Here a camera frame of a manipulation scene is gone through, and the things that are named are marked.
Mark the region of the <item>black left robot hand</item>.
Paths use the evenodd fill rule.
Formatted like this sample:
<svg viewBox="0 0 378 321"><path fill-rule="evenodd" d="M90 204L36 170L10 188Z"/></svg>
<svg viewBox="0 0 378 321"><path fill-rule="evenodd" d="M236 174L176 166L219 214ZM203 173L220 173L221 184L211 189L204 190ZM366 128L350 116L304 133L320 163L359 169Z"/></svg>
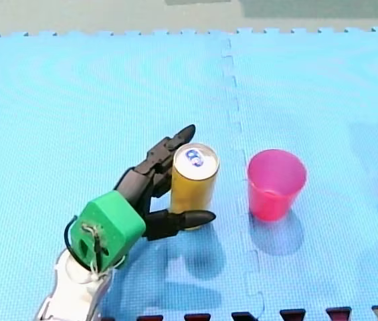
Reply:
<svg viewBox="0 0 378 321"><path fill-rule="evenodd" d="M212 222L215 213L188 210L182 213L168 209L150 211L151 199L160 198L171 190L173 157L177 149L191 141L194 124L184 127L174 137L164 137L146 155L146 159L124 172L114 187L134 208L146 224L143 237L149 241L172 237L178 232Z"/></svg>

